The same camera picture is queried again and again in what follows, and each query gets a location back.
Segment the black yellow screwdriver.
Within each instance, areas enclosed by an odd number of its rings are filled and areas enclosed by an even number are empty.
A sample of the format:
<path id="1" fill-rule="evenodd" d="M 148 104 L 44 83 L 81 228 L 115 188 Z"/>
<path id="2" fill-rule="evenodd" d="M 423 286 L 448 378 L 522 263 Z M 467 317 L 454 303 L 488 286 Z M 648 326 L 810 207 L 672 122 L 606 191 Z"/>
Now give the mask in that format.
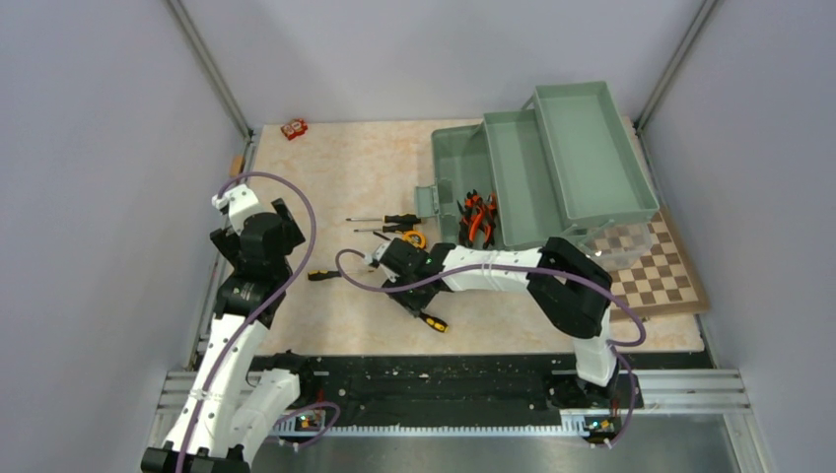
<path id="1" fill-rule="evenodd" d="M 437 332 L 446 333 L 449 330 L 449 325 L 445 321 L 425 312 L 421 312 L 418 318 Z"/>
<path id="2" fill-rule="evenodd" d="M 347 222 L 382 222 L 392 225 L 420 225 L 422 219 L 414 214 L 384 215 L 382 217 L 348 217 Z"/>
<path id="3" fill-rule="evenodd" d="M 406 232 L 410 232 L 414 230 L 413 225 L 409 224 L 396 224 L 396 225 L 384 225 L 375 228 L 366 228 L 366 229 L 355 229 L 354 233 L 372 233 L 372 232 L 380 232 L 385 234 L 402 234 Z"/>

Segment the translucent green plastic toolbox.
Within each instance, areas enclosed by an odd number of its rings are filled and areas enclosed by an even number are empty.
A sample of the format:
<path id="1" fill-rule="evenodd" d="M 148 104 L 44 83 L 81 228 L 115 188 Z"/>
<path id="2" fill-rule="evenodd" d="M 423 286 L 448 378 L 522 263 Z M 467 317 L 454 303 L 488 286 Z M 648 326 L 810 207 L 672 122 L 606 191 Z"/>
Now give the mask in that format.
<path id="1" fill-rule="evenodd" d="M 537 86 L 522 108 L 437 129 L 430 141 L 434 181 L 416 188 L 415 211 L 438 222 L 445 242 L 460 239 L 475 190 L 497 199 L 497 249 L 563 237 L 608 271 L 651 250 L 660 204 L 604 81 Z"/>

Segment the orange black cutting pliers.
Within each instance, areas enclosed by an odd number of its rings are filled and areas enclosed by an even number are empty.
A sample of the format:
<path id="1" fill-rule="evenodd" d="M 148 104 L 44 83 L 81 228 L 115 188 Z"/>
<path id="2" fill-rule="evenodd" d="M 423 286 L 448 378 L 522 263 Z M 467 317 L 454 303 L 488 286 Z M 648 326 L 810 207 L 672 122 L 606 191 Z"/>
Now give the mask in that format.
<path id="1" fill-rule="evenodd" d="M 498 216 L 498 203 L 495 193 L 491 193 L 486 200 L 478 201 L 477 220 L 479 229 L 484 233 L 483 249 L 488 249 L 495 244 L 496 219 Z"/>

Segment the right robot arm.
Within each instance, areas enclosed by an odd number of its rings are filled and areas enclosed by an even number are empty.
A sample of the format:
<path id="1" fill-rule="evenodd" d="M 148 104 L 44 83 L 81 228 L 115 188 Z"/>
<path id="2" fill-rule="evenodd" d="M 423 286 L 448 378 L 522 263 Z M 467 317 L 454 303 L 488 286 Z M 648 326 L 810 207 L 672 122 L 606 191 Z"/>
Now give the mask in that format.
<path id="1" fill-rule="evenodd" d="M 540 248 L 487 250 L 454 243 L 431 249 L 392 240 L 366 256 L 385 273 L 383 288 L 411 315 L 437 331 L 447 325 L 425 309 L 440 292 L 491 291 L 526 294 L 552 326 L 569 336 L 576 357 L 570 395 L 603 406 L 618 391 L 619 365 L 607 346 L 610 300 L 599 293 L 612 279 L 598 264 L 561 237 Z"/>

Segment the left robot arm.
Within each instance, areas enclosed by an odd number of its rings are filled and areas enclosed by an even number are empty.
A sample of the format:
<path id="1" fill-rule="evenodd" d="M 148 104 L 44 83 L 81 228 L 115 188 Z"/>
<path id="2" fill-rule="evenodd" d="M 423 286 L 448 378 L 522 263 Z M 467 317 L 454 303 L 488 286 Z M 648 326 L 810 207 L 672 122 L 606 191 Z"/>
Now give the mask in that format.
<path id="1" fill-rule="evenodd" d="M 316 382 L 296 355 L 243 394 L 282 302 L 276 292 L 293 275 L 287 257 L 305 241 L 298 224 L 286 210 L 260 212 L 211 239 L 234 272 L 219 289 L 209 345 L 179 417 L 162 445 L 144 452 L 143 472 L 248 472 L 282 414 L 315 396 Z"/>

